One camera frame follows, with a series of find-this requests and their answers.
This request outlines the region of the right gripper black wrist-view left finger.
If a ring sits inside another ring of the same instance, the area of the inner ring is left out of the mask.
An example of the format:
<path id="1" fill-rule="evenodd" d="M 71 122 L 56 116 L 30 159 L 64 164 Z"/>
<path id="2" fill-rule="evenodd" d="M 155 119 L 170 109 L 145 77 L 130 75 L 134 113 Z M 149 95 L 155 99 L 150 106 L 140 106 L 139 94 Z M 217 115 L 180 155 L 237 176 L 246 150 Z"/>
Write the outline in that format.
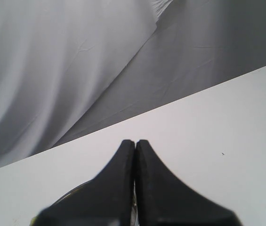
<path id="1" fill-rule="evenodd" d="M 135 143 L 123 140 L 102 171 L 80 191 L 42 211 L 38 226 L 128 226 Z"/>

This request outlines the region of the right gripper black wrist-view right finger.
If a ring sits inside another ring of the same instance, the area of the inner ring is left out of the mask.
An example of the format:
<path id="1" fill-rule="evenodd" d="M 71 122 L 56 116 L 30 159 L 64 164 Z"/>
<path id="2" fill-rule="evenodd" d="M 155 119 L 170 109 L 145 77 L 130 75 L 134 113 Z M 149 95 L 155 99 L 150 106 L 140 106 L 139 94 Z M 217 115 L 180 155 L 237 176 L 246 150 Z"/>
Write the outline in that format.
<path id="1" fill-rule="evenodd" d="M 177 178 L 147 140 L 135 150 L 135 188 L 142 226 L 240 226 L 236 214 Z"/>

